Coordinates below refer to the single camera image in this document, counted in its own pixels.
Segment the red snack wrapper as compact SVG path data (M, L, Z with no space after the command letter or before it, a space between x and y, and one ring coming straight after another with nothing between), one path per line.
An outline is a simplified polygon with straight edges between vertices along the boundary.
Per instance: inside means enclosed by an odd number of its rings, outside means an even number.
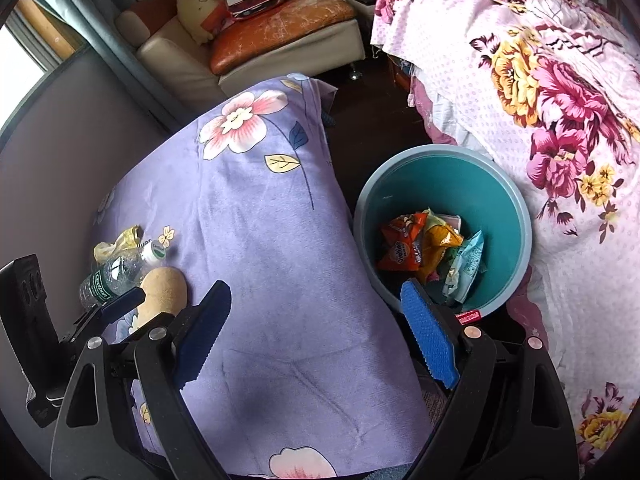
M426 212L415 212L403 214L382 227L387 248L378 263L380 270L414 272L420 268L422 256L419 236L426 220Z

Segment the yellow plush pillow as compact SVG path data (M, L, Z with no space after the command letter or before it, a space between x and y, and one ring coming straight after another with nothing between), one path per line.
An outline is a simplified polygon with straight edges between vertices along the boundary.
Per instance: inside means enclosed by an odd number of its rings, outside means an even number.
M226 0L177 0L178 20L198 46L212 41L224 28Z

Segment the yellow wrapper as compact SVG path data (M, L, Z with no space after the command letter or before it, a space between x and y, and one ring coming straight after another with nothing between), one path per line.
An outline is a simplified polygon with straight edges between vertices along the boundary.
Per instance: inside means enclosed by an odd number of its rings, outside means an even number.
M94 262L100 266L111 257L119 255L129 249L136 249L141 244L143 230L141 226L130 226L123 230L113 243L99 242L93 247Z

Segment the orange yellow snack bag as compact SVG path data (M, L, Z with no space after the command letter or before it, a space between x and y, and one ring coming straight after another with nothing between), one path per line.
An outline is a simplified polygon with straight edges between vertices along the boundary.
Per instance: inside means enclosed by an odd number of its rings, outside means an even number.
M425 209L426 223L421 231L420 249L421 263L416 271L416 277L421 284L437 281L437 268L445 257L449 248L460 247L463 236L448 222L434 214L431 209Z

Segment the cream leather sofa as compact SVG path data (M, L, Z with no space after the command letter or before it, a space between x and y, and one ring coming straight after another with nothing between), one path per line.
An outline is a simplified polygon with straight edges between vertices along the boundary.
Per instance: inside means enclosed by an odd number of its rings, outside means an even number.
M214 75L209 67L216 37L198 46L178 20L177 0L140 0L119 14L115 26L144 68L195 113L259 81L289 73L317 76L366 56L357 12L350 21L259 55L222 76Z

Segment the clear plastic water bottle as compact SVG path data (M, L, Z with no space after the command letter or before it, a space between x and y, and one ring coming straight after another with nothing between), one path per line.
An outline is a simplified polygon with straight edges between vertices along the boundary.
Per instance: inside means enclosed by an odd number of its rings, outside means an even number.
M94 270L79 287L79 300L86 310L103 307L137 287L146 274L165 262L167 249L157 240L122 250Z

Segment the grey window curtain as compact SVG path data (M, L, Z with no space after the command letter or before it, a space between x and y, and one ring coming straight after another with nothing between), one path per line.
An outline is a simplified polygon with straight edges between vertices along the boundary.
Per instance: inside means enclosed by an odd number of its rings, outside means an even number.
M134 102L166 130L175 132L192 120L193 114L144 68L115 26L115 18L136 0L43 1L88 41Z

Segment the pink floral quilt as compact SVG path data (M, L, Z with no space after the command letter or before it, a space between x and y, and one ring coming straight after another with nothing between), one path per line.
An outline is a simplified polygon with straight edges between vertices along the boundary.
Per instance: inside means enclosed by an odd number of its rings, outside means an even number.
M639 46L591 0L378 0L436 143L491 158L532 216L510 311L543 339L592 477L639 406Z

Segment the brown coconut shell bowl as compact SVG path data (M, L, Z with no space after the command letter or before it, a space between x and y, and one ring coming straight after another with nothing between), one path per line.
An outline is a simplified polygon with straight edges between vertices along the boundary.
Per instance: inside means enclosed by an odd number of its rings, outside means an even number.
M188 303L188 286L181 271L159 266L145 275L140 285L145 300L137 306L132 328L138 330L161 313L177 315Z

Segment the light blue snack wrapper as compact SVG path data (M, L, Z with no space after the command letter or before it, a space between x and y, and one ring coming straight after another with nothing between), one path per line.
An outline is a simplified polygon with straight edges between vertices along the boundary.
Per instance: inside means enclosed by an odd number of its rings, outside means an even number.
M442 286L447 304L465 302L477 273L480 272L484 243L483 231L477 231L458 248Z

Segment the teal trash bin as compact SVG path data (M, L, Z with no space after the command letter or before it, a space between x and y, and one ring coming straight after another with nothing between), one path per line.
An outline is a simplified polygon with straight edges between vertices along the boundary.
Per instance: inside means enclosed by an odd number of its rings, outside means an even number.
M357 200L354 237L373 288L396 312L408 275L376 268L386 248L382 226L425 209L460 217L465 236L483 233L484 272L454 312L465 321L486 318L511 298L529 265L533 228L522 193L489 158L460 146L409 148L379 166Z

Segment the orange sofa cushion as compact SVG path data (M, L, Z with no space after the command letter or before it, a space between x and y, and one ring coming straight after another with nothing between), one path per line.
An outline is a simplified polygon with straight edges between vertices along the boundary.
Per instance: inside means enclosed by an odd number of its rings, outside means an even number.
M213 41L209 67L216 76L329 26L356 18L346 0L286 0L235 21Z

